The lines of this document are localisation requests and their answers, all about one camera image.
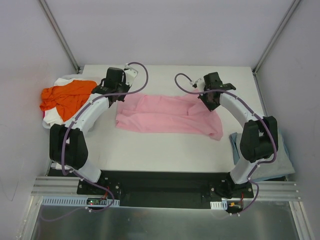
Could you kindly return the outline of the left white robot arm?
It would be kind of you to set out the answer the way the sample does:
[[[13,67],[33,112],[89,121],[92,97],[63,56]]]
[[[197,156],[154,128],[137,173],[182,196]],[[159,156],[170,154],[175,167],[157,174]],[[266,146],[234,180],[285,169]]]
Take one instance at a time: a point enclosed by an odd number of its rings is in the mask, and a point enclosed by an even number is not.
[[[129,92],[138,71],[130,66],[124,69],[109,67],[106,77],[91,91],[88,100],[66,123],[54,124],[49,134],[49,158],[62,164],[62,149],[66,131],[70,127],[64,149],[64,166],[72,168],[83,178],[89,180],[88,188],[96,195],[103,193],[106,182],[101,179],[102,171],[89,160],[85,135],[93,127],[102,113],[116,101],[124,101],[124,95],[114,93]]]

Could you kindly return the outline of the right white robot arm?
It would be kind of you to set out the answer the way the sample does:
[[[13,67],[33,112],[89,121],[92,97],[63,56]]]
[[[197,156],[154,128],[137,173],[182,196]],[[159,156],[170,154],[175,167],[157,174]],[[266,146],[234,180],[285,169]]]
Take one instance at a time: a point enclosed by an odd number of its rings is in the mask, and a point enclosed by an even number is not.
[[[242,184],[251,179],[259,165],[275,162],[279,148],[277,120],[250,108],[236,87],[223,83],[217,72],[199,78],[193,87],[199,90],[198,98],[210,111],[224,107],[242,127],[238,147],[240,159],[229,173],[231,181],[224,188],[229,197],[235,198],[242,193]]]

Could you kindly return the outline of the pink t shirt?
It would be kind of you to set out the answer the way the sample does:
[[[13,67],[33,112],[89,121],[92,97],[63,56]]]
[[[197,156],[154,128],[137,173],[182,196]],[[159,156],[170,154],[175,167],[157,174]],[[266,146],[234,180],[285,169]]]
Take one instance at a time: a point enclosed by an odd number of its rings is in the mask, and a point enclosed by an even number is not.
[[[117,104],[115,126],[137,133],[198,134],[220,141],[223,126],[216,111],[209,111],[197,95],[135,93]]]

